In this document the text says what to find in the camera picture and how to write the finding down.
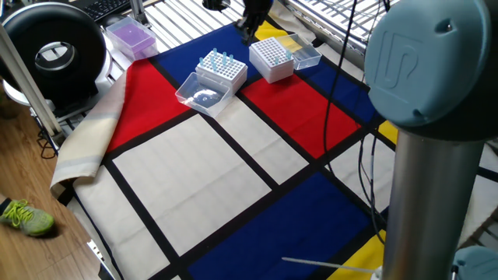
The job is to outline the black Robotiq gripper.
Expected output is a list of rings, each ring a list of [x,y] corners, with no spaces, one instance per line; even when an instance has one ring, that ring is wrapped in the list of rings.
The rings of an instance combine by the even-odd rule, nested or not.
[[[265,21],[272,5],[273,0],[244,0],[244,13],[247,15],[242,16],[234,23],[244,45],[252,43],[256,31]]]

